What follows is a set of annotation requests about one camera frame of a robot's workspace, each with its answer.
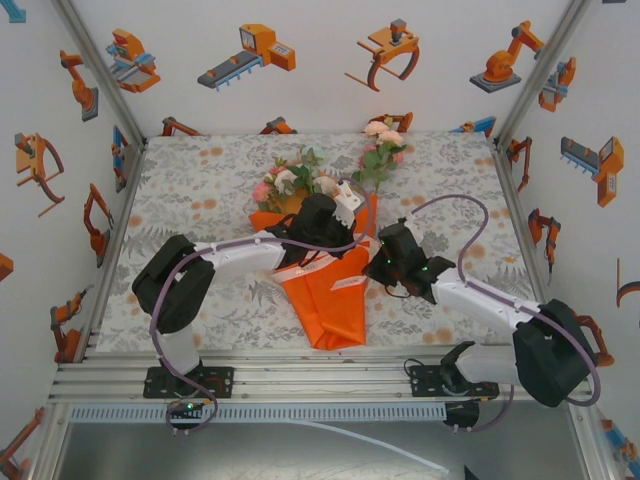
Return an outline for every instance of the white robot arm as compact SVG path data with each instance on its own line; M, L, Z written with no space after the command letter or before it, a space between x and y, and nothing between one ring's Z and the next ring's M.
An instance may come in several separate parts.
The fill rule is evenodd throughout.
M355 214L364 205L349 186L340 182L335 197L314 194L305 199L291 223L281 222L250 237L216 243L191 243L183 235L171 237L133 282L133 292L142 309L151 314L162 285L171 270L189 253L210 250L189 262L182 277L173 280L158 318L158 343L162 356L181 375L200 365L193 343L191 322L196 318L212 282L261 270L277 270L305 261L314 247L340 250L355 242Z
M447 389L462 392L469 384L495 382L522 385L550 407L566 399L596 361L573 310L559 300L540 305L464 276L449 260L427 258L421 238L418 227L406 219L383 228L380 250L365 274L385 286L400 283L411 296L447 306L512 338L505 347L457 345L441 362Z

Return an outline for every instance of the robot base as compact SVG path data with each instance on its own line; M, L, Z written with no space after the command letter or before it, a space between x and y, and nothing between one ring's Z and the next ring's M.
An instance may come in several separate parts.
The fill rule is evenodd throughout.
M507 88L511 85L515 85L516 83L520 83L521 80L522 79L514 73L513 75L511 75L511 78L509 78L509 80L505 80L504 82L487 82L484 79L484 72L479 73L478 75L474 75L469 79L469 81L476 87L484 90L487 93L497 92L498 90L502 90L503 88Z
M196 367L187 374L191 380L202 385L216 398L231 398L233 390L233 368L231 367ZM194 389L177 379L164 367L151 367L144 381L144 398L182 398L190 396ZM207 398L204 393L196 391L192 398Z
M500 394L496 383L471 383L466 391L454 392L447 388L440 365L412 365L408 368L413 397L471 397L493 400Z
M89 110L82 110L83 122L88 122L92 118L96 118L98 116L98 88L92 88L91 93L93 94L93 105L91 105Z

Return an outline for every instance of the orange wrapping paper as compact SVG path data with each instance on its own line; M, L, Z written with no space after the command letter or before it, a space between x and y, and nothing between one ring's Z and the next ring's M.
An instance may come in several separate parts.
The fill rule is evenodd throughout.
M367 235L373 237L378 198L371 195L370 199L374 221ZM364 230L367 213L365 207L356 215L356 233ZM270 212L256 212L249 216L255 231L275 225L282 218L283 214ZM368 262L367 248L358 246L347 252L340 261L331 262L318 271L282 283L313 348L336 350L366 343L366 282L336 290L331 288L338 280L362 275L362 269Z

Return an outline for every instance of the pink flower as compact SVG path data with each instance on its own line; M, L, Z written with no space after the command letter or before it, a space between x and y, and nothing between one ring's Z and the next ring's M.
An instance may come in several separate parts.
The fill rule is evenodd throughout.
M271 191L271 187L266 183L259 183L255 190L253 191L253 199L256 203L266 202L269 198L269 192Z
M270 173L271 175L278 175L278 174L279 174L282 170L284 170L285 168L286 168L286 167L285 167L284 165L280 165L280 166L276 165L276 166L271 167L271 168L269 169L269 173Z
M358 166L360 168L364 168L364 154L375 149L376 149L375 145L367 145L366 147L364 147L364 150L362 151L362 155L360 155L360 158L358 158Z
M384 142L391 142L399 147L404 144L404 140L395 130L386 130L378 135L378 140L376 140L376 143L380 145Z
M389 126L382 122L371 122L369 125L364 127L364 133L369 137L380 135L382 132L386 132L387 130L389 130Z

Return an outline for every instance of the table surface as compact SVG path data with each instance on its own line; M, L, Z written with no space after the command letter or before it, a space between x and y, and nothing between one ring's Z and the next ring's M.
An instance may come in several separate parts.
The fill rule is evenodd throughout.
M509 210L482 134L404 134L404 163L378 192L377 226L388 225L427 199L465 193L484 202L487 229L469 251L465 271L514 295L533 298ZM304 145L320 147L331 175L356 169L363 134L159 137L150 141L115 277L100 328L98 352L153 351L149 316L131 284L172 235L213 242L253 233L251 192L273 159L296 157ZM457 259L478 228L482 213L464 200L423 210L422 247L428 256ZM484 325L418 298L388 296L370 282L366 292L367 345L454 344L462 340L503 343ZM304 348L309 346L284 290L257 273L209 289L194 341L200 349Z

